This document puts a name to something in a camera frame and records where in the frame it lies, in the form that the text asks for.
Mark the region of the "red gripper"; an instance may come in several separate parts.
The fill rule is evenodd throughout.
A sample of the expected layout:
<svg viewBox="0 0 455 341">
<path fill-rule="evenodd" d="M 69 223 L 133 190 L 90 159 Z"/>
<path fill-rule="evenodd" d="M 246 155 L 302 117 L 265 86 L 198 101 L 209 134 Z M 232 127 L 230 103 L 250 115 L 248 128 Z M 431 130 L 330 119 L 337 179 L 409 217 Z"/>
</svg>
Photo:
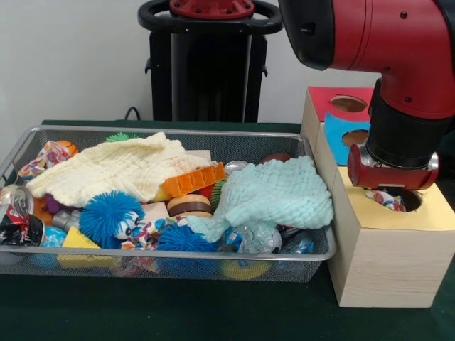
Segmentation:
<svg viewBox="0 0 455 341">
<path fill-rule="evenodd" d="M 404 169 L 376 161 L 365 145 L 353 144 L 348 154 L 348 177 L 355 187 L 423 190 L 432 186 L 439 173 L 439 157 L 433 153 L 426 167 Z"/>
</svg>

